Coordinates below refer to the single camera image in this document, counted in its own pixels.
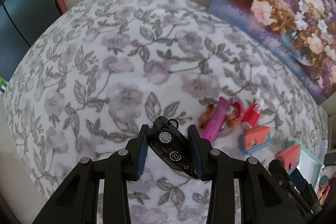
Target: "white floral fabric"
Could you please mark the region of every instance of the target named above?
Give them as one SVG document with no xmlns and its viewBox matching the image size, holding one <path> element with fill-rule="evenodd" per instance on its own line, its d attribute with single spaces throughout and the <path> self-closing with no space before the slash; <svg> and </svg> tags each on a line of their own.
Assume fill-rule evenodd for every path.
<svg viewBox="0 0 336 224">
<path fill-rule="evenodd" d="M 190 124 L 219 96 L 245 109 L 257 90 L 259 125 L 272 142 L 254 153 L 265 167 L 299 140 L 313 154 L 327 116 L 293 73 L 238 28 L 187 0 L 84 0 L 54 22 L 25 55 L 4 96 L 26 172 L 50 197 L 83 156 L 107 158 L 160 115 Z M 246 159 L 242 128 L 224 129 L 214 147 Z M 205 223 L 211 183 L 165 165 L 150 149 L 145 171 L 128 183 L 132 223 Z M 240 220 L 236 190 L 236 223 Z M 102 212 L 102 194 L 98 213 Z"/>
</svg>

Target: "red bottle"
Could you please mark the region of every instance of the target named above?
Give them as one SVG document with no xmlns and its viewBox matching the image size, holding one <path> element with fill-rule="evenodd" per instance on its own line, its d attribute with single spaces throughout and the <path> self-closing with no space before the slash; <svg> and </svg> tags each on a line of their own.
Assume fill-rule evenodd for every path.
<svg viewBox="0 0 336 224">
<path fill-rule="evenodd" d="M 250 130 L 252 127 L 255 126 L 257 123 L 262 106 L 264 104 L 264 100 L 262 98 L 259 98 L 256 103 L 254 103 L 246 112 L 243 120 L 241 121 L 241 126 L 246 129 Z"/>
</svg>

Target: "dark gray panel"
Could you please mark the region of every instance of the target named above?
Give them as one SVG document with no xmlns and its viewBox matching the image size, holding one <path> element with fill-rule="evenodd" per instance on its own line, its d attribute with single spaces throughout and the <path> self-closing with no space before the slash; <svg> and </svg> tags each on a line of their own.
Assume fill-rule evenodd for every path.
<svg viewBox="0 0 336 224">
<path fill-rule="evenodd" d="M 30 45 L 60 17 L 53 0 L 6 0 L 4 3 Z"/>
<path fill-rule="evenodd" d="M 9 81 L 29 46 L 0 6 L 0 76 Z"/>
</svg>

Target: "canvas painting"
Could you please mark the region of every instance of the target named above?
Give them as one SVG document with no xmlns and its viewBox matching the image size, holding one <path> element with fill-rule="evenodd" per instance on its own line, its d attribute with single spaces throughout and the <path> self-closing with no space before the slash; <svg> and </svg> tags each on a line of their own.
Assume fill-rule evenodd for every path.
<svg viewBox="0 0 336 224">
<path fill-rule="evenodd" d="M 335 0 L 212 0 L 209 12 L 271 50 L 318 104 L 336 91 Z"/>
</svg>

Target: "magenta plastic stick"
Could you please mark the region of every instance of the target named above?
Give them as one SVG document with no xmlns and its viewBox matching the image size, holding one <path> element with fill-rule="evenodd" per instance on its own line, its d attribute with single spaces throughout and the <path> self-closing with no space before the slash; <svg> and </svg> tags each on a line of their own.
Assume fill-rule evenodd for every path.
<svg viewBox="0 0 336 224">
<path fill-rule="evenodd" d="M 212 117 L 202 133 L 202 138 L 209 140 L 211 144 L 213 144 L 218 132 L 222 128 L 229 105 L 230 102 L 228 100 L 223 97 L 219 97 L 219 101 L 215 107 Z"/>
</svg>

